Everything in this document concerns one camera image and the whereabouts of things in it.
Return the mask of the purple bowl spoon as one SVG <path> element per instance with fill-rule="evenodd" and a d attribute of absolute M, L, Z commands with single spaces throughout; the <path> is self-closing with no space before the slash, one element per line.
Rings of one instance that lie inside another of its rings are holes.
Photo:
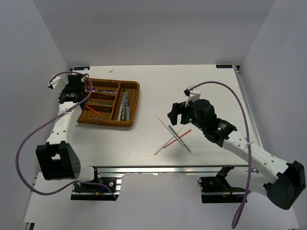
<path fill-rule="evenodd" d="M 109 94 L 117 94 L 116 91 L 109 91 L 109 90 L 97 90 L 97 89 L 92 89 L 92 92 L 101 92 L 101 93 L 109 93 Z"/>

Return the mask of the orange white chopstick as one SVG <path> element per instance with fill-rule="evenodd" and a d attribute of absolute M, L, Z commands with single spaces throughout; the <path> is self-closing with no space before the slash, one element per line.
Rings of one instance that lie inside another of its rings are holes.
<path fill-rule="evenodd" d="M 188 131 L 186 131 L 185 133 L 181 134 L 179 137 L 182 138 L 185 135 L 187 135 L 188 133 L 190 133 L 192 130 L 189 129 Z M 161 148 L 159 148 L 154 155 L 157 155 L 162 149 L 167 148 L 168 146 L 172 145 L 173 143 L 175 143 L 177 141 L 177 139 L 175 137 L 171 138 L 167 143 L 165 143 Z"/>

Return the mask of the orange chopstick long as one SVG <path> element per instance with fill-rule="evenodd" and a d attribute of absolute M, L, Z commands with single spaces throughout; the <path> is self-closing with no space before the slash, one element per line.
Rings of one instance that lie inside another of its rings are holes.
<path fill-rule="evenodd" d="M 91 108 L 91 107 L 89 107 L 89 106 L 87 106 L 87 105 L 85 105 L 85 107 L 86 107 L 87 109 L 89 109 L 90 111 L 94 112 L 95 114 L 99 115 L 100 117 L 104 117 L 100 112 L 94 110 L 93 108 Z"/>

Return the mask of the knife with pink handle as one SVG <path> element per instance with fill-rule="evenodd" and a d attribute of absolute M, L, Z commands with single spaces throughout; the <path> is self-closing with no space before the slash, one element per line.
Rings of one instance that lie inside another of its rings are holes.
<path fill-rule="evenodd" d="M 126 92 L 125 90 L 123 91 L 122 99 L 121 99 L 121 104 L 120 104 L 120 110 L 118 113 L 118 121 L 123 120 L 125 117 L 125 104 L 126 104 Z"/>

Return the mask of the knife with green handle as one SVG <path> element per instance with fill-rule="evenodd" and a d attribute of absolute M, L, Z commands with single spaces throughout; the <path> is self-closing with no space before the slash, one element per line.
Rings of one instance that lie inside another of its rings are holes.
<path fill-rule="evenodd" d="M 125 91 L 125 92 L 126 92 L 126 104 L 125 104 L 125 110 L 124 110 L 124 112 L 125 112 L 125 117 L 124 117 L 123 120 L 126 121 L 126 106 L 127 106 L 127 105 L 129 106 L 129 97 L 128 97 L 128 91 Z"/>

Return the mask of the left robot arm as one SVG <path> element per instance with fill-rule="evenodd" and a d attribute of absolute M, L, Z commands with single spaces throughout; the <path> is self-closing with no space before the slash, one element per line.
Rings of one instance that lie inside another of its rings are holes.
<path fill-rule="evenodd" d="M 88 99 L 85 76 L 71 72 L 68 81 L 57 75 L 48 83 L 52 89 L 60 85 L 64 88 L 59 95 L 58 117 L 45 144 L 38 145 L 35 151 L 40 169 L 46 180 L 85 181 L 90 191 L 97 191 L 101 179 L 95 175 L 95 168 L 82 164 L 71 146 L 77 120 Z"/>

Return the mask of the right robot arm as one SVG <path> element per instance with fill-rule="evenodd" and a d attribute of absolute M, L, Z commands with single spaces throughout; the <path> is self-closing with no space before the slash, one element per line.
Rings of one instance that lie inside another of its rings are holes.
<path fill-rule="evenodd" d="M 305 170 L 301 163 L 288 163 L 248 142 L 234 125 L 217 117 L 209 101 L 198 99 L 174 103 L 167 115 L 171 124 L 177 124 L 178 115 L 181 115 L 182 125 L 193 124 L 210 142 L 244 161 L 251 161 L 257 172 L 251 173 L 249 190 L 268 197 L 277 207 L 289 210 L 306 188 Z"/>

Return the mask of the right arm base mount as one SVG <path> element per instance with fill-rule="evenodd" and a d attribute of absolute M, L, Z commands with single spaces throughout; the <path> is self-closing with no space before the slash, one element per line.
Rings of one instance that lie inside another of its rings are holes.
<path fill-rule="evenodd" d="M 197 181 L 201 188 L 201 201 L 203 204 L 241 203 L 245 190 L 231 187 L 226 181 L 228 173 L 234 166 L 223 166 L 216 176 L 203 176 Z"/>

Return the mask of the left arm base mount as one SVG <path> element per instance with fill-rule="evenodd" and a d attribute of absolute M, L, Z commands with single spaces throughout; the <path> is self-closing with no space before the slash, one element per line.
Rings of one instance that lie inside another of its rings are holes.
<path fill-rule="evenodd" d="M 121 190 L 120 174 L 101 174 L 91 183 L 76 184 L 71 192 L 73 201 L 115 201 Z"/>

